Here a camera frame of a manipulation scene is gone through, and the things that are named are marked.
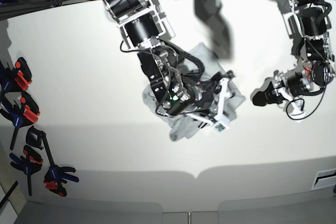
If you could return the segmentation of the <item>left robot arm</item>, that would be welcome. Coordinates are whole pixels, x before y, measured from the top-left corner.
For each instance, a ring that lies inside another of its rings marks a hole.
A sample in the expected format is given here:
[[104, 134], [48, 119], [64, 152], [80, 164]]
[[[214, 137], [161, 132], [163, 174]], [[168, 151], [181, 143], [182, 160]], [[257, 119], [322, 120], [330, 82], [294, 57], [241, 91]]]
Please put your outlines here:
[[331, 49], [327, 19], [332, 5], [326, 0], [288, 0], [293, 21], [300, 35], [295, 56], [303, 62], [303, 70], [293, 74], [279, 72], [268, 87], [252, 98], [256, 106], [294, 102], [296, 98], [317, 96], [333, 80], [335, 57]]

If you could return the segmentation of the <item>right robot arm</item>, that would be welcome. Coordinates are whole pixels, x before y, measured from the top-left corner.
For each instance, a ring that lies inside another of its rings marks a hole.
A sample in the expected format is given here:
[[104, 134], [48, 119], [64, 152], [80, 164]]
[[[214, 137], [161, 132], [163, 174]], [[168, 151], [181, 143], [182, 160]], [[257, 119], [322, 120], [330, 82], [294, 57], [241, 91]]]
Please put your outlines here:
[[135, 52], [159, 116], [214, 115], [219, 80], [202, 80], [203, 62], [162, 36], [168, 25], [152, 0], [102, 0], [117, 23], [125, 52]]

